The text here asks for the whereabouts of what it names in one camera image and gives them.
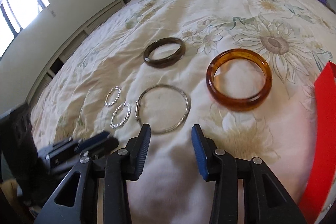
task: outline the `window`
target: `window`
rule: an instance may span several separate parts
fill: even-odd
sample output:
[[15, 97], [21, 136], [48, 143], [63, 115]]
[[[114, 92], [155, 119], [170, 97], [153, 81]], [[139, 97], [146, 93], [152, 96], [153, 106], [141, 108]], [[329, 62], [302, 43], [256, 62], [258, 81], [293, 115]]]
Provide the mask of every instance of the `window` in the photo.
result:
[[48, 0], [3, 0], [0, 5], [0, 58], [19, 32], [48, 5]]

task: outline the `twisted silver bangle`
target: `twisted silver bangle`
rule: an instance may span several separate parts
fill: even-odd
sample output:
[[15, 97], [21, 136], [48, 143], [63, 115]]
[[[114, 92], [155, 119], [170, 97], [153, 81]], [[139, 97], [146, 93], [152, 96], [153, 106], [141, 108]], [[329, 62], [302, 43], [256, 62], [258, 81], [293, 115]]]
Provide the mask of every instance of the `twisted silver bangle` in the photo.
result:
[[137, 100], [136, 102], [136, 107], [135, 107], [135, 119], [139, 122], [140, 126], [143, 125], [142, 121], [141, 121], [141, 118], [140, 118], [140, 102], [141, 102], [141, 99], [142, 97], [147, 93], [149, 92], [150, 90], [152, 89], [156, 89], [156, 88], [168, 88], [168, 89], [172, 89], [172, 90], [176, 90], [177, 92], [179, 92], [185, 99], [185, 102], [187, 104], [186, 106], [186, 109], [185, 109], [185, 113], [182, 117], [181, 120], [179, 120], [179, 122], [177, 124], [175, 124], [174, 126], [170, 127], [170, 128], [167, 128], [167, 129], [164, 129], [162, 131], [153, 131], [152, 130], [152, 134], [165, 134], [165, 133], [168, 133], [170, 131], [173, 131], [174, 129], [178, 128], [182, 123], [184, 123], [184, 121], [187, 119], [188, 117], [188, 114], [190, 112], [190, 107], [191, 107], [191, 103], [190, 103], [190, 99], [188, 99], [187, 95], [185, 94], [185, 92], [175, 86], [172, 86], [172, 85], [165, 85], [165, 84], [157, 84], [157, 85], [154, 85], [148, 89], [146, 89], [143, 93], [141, 93], [139, 99]]
[[[117, 123], [117, 124], [113, 123], [113, 120], [114, 120], [115, 116], [117, 115], [118, 111], [121, 110], [122, 108], [124, 108], [125, 106], [127, 107], [127, 114], [126, 114], [125, 118], [120, 123]], [[128, 120], [130, 115], [131, 115], [131, 105], [129, 103], [125, 102], [125, 103], [119, 105], [117, 107], [117, 109], [112, 114], [111, 128], [116, 129], [116, 128], [122, 127], [124, 125], [124, 123]]]
[[[118, 95], [113, 102], [108, 103], [107, 101], [109, 99], [109, 96], [111, 95], [112, 91], [114, 91], [114, 90], [118, 90]], [[107, 106], [107, 107], [110, 107], [110, 106], [114, 105], [118, 101], [120, 94], [121, 94], [121, 87], [116, 86], [115, 88], [111, 89], [110, 92], [107, 94], [107, 96], [105, 98], [104, 105]]]

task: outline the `blue gripper pad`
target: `blue gripper pad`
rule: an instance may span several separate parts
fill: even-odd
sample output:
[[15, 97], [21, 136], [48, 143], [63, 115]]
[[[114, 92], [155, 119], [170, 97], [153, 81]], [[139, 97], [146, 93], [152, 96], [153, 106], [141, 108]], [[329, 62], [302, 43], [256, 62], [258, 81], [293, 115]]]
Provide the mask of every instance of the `blue gripper pad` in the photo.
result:
[[198, 165], [198, 171], [203, 177], [203, 179], [207, 180], [209, 176], [209, 171], [207, 168], [207, 157], [205, 155], [202, 142], [200, 140], [200, 137], [198, 135], [198, 132], [195, 126], [193, 126], [193, 128], [191, 129], [191, 141], [194, 146], [194, 151], [195, 151], [197, 165]]

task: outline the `sunflower print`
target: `sunflower print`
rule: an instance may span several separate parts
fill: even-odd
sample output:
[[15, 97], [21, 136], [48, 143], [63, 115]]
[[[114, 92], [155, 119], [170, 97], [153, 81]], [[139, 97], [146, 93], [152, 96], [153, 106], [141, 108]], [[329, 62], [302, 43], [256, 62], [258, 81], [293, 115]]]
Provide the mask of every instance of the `sunflower print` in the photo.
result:
[[279, 11], [283, 11], [283, 9], [274, 0], [259, 0], [256, 3], [256, 6], [261, 11], [265, 11], [265, 12], [279, 12]]
[[295, 83], [296, 76], [309, 75], [312, 50], [287, 23], [258, 16], [244, 22], [238, 32], [235, 44], [260, 54], [282, 83]]

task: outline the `floral bedspread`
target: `floral bedspread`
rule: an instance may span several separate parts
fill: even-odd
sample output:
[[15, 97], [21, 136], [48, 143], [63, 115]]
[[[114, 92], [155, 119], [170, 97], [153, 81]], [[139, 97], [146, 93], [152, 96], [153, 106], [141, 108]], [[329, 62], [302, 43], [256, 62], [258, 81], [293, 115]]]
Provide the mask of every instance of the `floral bedspread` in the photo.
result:
[[[83, 42], [45, 89], [31, 114], [34, 140], [40, 148], [108, 130], [124, 147], [140, 130], [139, 95], [152, 85], [171, 84], [188, 94], [191, 110], [181, 127], [152, 136], [143, 174], [128, 184], [133, 223], [208, 223], [214, 184], [198, 173], [190, 139], [196, 123], [233, 156], [264, 159], [298, 202], [314, 157], [313, 83], [336, 53], [335, 24], [336, 16], [317, 0], [132, 0]], [[164, 37], [181, 38], [186, 53], [168, 68], [149, 67], [143, 51]], [[218, 105], [206, 88], [209, 63], [232, 48], [259, 53], [273, 72], [270, 95], [250, 112]], [[158, 49], [155, 57], [172, 50]], [[250, 62], [237, 61], [221, 67], [216, 82], [241, 98], [258, 92], [263, 76]], [[117, 85], [118, 103], [105, 107]], [[125, 101], [133, 107], [131, 117], [113, 130], [112, 113]], [[140, 114], [155, 130], [175, 124], [184, 107], [178, 94], [156, 90], [145, 96]]]

